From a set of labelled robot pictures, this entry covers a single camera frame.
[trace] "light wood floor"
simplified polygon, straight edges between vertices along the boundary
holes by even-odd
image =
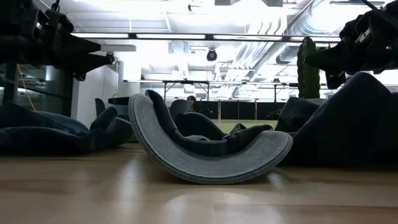
[[[398,170],[276,168],[239,185],[179,180],[138,144],[0,159],[1,224],[398,223]]]

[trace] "green plant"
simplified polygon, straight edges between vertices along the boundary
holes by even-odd
[[[319,69],[305,63],[305,57],[315,53],[317,46],[310,37],[305,37],[297,54],[298,97],[306,99],[320,97]]]

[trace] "person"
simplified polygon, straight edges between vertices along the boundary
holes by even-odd
[[[194,96],[188,96],[187,101],[189,102],[189,104],[191,106],[190,112],[196,112],[196,109],[198,107],[197,98]]]

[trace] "ceiling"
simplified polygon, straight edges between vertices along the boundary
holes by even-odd
[[[55,2],[33,1],[41,9]],[[367,6],[357,5],[355,0],[347,0],[353,3],[348,6],[332,4],[330,0],[283,0],[282,7],[273,6],[270,2],[280,1],[61,0],[60,10],[75,25],[75,32],[268,35],[336,35],[345,22],[369,10]],[[297,81],[297,44],[168,40],[97,42],[102,45],[135,45],[138,56],[135,58],[140,60],[142,74],[146,78],[180,75],[194,80],[202,75],[202,78],[229,81],[243,78],[252,82],[270,82],[274,78]],[[216,50],[218,59],[215,62],[207,61],[208,49]],[[324,75],[321,77],[321,82],[325,82]],[[252,90],[253,94],[257,91],[257,88]]]

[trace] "security camera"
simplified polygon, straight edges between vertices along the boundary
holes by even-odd
[[[207,61],[209,62],[214,62],[217,60],[217,53],[215,49],[210,49],[209,52],[207,53]]]

